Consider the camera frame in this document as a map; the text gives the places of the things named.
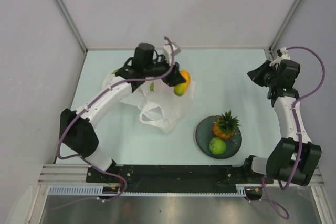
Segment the fake orange green mango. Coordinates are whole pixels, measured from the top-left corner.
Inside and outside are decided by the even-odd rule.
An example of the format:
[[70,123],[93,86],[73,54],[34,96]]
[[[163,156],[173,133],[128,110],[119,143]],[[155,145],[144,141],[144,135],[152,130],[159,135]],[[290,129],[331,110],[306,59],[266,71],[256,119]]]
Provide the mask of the fake orange green mango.
[[186,81],[174,87],[174,94],[177,96],[183,96],[187,92],[187,89],[191,82],[191,76],[187,70],[181,70],[180,74]]

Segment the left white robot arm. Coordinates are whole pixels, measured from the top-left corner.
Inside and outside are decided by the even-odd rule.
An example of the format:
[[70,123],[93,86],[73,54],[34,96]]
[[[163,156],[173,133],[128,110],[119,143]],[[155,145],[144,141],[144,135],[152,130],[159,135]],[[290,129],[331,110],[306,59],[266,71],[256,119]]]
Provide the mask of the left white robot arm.
[[95,127],[117,103],[134,93],[145,82],[162,80],[169,87],[186,83],[175,56],[179,46],[164,38],[162,54],[149,43],[140,43],[133,57],[112,74],[112,79],[90,102],[76,110],[64,109],[60,116],[59,144],[65,144],[79,157],[98,170],[105,182],[115,178],[115,161],[99,147]]

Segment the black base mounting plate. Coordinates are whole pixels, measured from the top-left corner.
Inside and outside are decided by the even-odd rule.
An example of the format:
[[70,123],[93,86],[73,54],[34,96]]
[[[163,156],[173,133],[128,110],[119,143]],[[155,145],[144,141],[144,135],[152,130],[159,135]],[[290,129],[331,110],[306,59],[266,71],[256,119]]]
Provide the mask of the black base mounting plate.
[[110,173],[126,179],[134,189],[181,188],[199,191],[230,185],[260,184],[262,175],[249,170],[247,165],[119,165]]

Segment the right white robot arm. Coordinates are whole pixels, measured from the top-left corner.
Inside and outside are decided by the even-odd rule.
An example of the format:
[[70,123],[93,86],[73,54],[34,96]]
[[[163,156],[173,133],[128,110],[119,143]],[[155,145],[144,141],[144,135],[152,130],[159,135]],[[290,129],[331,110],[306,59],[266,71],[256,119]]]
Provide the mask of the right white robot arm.
[[293,87],[300,65],[292,60],[265,61],[248,72],[252,82],[268,87],[279,122],[281,139],[267,158],[249,156],[250,165],[242,169],[243,179],[254,183],[261,175],[287,184],[307,186],[318,166],[321,147],[312,143],[300,115],[300,95]]

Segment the aluminium front frame rail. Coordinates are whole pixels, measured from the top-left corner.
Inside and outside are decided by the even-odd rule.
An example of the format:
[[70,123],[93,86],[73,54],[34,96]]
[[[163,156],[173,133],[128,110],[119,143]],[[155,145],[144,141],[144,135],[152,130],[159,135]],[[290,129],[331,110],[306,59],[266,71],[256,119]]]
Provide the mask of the aluminium front frame rail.
[[86,182],[89,166],[83,164],[45,164],[39,185],[115,185],[112,182]]

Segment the fake green lime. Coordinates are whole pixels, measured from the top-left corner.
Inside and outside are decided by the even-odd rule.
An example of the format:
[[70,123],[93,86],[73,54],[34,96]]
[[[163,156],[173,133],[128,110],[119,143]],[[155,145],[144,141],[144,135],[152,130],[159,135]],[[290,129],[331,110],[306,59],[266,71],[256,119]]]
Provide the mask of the fake green lime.
[[221,138],[213,138],[209,143],[209,151],[214,155],[220,155],[226,152],[226,143]]

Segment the fake orange pineapple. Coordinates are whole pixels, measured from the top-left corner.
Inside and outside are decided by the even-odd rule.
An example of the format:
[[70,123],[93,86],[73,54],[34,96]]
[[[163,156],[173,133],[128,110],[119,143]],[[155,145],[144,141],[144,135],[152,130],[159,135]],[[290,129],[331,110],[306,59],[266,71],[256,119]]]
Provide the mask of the fake orange pineapple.
[[224,114],[218,115],[213,125],[213,133],[222,140],[231,139],[240,126],[238,117],[232,116],[232,111],[226,111]]

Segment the white printed plastic bag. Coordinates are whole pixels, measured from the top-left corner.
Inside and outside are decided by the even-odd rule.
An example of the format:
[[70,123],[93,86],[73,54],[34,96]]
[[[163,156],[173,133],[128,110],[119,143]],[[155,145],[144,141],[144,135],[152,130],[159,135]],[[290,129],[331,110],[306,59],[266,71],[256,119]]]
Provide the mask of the white printed plastic bag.
[[168,133],[174,129],[185,117],[191,107],[196,82],[191,81],[182,96],[174,93],[162,79],[147,80],[132,94],[125,96],[126,92],[117,94],[110,102],[102,107],[96,121],[101,120],[111,109],[119,103],[137,107],[140,110],[139,121],[143,124],[155,126]]

